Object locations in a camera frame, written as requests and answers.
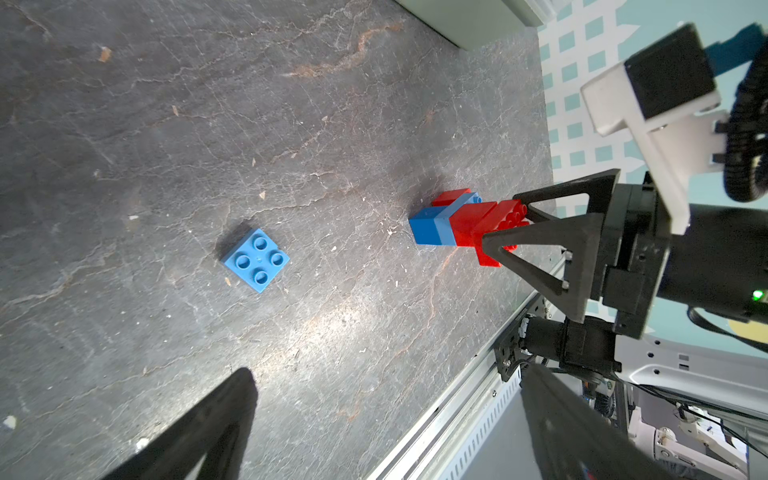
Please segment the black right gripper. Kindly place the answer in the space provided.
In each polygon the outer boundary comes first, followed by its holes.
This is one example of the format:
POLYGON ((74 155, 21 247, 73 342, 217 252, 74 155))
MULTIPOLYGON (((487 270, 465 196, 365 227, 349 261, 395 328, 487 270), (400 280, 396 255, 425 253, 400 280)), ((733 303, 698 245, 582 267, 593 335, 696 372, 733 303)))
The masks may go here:
POLYGON ((482 247, 570 320, 585 320, 591 298, 616 311, 616 334, 639 339, 669 256, 670 217, 649 174, 616 185, 619 176, 609 169, 515 194, 534 223, 488 233, 482 247), (590 214, 556 219, 534 206, 581 194, 590 214))

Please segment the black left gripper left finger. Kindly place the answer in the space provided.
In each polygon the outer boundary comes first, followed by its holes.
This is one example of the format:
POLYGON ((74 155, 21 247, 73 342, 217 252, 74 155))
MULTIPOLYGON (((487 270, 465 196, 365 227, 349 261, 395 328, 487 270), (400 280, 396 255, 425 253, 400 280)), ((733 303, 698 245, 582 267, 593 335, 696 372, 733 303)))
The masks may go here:
POLYGON ((108 479, 237 479, 251 433, 258 390, 242 367, 106 475, 108 479))

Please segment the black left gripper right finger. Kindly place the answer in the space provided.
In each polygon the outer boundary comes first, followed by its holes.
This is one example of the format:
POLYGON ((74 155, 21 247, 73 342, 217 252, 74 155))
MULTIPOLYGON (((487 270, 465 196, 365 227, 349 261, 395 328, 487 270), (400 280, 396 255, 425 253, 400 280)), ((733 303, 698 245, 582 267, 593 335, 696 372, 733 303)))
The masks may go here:
POLYGON ((670 479, 549 369, 531 364, 520 383, 537 466, 544 479, 670 479))

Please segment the blue red lego assembly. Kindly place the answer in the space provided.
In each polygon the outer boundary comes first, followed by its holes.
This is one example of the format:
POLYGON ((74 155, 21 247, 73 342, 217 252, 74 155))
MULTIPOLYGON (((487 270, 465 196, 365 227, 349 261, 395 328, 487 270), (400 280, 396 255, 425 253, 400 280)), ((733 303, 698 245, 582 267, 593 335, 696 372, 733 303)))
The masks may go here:
POLYGON ((409 225, 418 245, 473 247, 472 231, 495 206, 468 188, 445 191, 411 216, 409 225))

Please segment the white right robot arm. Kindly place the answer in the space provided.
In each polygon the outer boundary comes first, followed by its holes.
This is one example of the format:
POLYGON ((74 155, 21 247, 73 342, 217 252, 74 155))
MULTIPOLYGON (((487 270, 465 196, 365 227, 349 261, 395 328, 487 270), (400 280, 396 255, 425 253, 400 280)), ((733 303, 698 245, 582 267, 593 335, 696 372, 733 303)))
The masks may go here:
POLYGON ((659 186, 622 184, 619 174, 517 194, 529 225, 483 234, 483 253, 571 321, 585 323, 591 300, 615 309, 618 335, 640 338, 656 298, 765 323, 766 212, 693 204, 675 234, 659 186))

